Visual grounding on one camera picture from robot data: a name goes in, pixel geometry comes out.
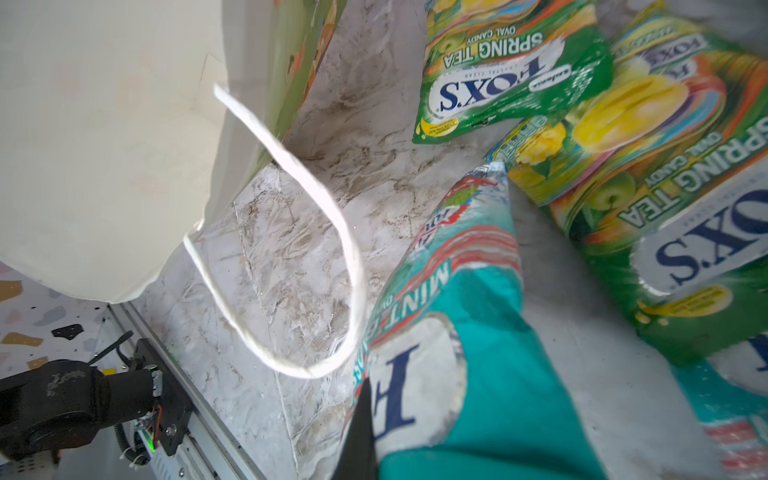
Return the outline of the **teal snack packet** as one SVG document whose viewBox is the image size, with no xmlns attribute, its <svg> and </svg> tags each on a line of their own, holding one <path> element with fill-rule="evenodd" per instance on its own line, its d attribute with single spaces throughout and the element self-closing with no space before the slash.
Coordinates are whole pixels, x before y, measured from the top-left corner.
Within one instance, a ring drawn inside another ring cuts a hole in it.
<svg viewBox="0 0 768 480">
<path fill-rule="evenodd" d="M 464 175 L 389 278 L 355 361 L 370 381 L 378 479 L 601 479 L 603 467 L 524 320 L 503 164 Z"/>
</svg>

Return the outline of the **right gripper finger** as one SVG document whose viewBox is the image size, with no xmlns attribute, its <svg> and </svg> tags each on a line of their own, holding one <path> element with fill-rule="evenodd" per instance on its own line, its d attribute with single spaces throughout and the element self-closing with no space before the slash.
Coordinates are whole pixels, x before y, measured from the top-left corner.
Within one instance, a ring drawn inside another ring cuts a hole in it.
<svg viewBox="0 0 768 480">
<path fill-rule="evenodd" d="M 377 480 L 370 381 L 365 379 L 347 425 L 333 480 Z"/>
</svg>

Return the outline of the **green snack packet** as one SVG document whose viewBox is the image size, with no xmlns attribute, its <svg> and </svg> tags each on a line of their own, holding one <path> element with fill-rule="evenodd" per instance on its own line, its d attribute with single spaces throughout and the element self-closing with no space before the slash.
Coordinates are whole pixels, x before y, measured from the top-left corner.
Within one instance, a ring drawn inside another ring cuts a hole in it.
<svg viewBox="0 0 768 480">
<path fill-rule="evenodd" d="M 654 2 L 612 85 L 487 154 L 583 255 L 639 335 L 694 364 L 767 329 L 767 62 Z"/>
</svg>

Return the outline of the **white paper bag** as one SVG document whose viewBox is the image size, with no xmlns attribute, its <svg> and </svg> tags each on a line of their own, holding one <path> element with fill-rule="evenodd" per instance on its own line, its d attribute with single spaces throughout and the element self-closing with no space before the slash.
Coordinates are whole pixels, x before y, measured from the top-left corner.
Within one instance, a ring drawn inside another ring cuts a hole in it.
<svg viewBox="0 0 768 480">
<path fill-rule="evenodd" d="M 183 245 L 219 310 L 272 370 L 318 379 L 359 348 L 367 276 L 330 191 L 283 143 L 341 1 L 5 1 L 1 259 L 61 294 L 122 303 Z M 261 344 L 194 238 L 270 162 L 335 228 L 348 331 L 309 366 Z"/>
</svg>

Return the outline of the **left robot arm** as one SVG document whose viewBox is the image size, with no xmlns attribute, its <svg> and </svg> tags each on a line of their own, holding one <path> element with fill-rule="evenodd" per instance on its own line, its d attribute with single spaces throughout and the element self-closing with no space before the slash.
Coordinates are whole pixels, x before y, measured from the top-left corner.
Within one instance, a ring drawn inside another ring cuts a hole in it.
<svg viewBox="0 0 768 480">
<path fill-rule="evenodd" d="M 95 361 L 55 360 L 1 381 L 1 454 L 20 461 L 44 451 L 90 444 L 113 428 L 135 465 L 152 453 L 172 456 L 182 444 L 193 402 L 146 338 L 123 373 L 107 375 Z"/>
</svg>

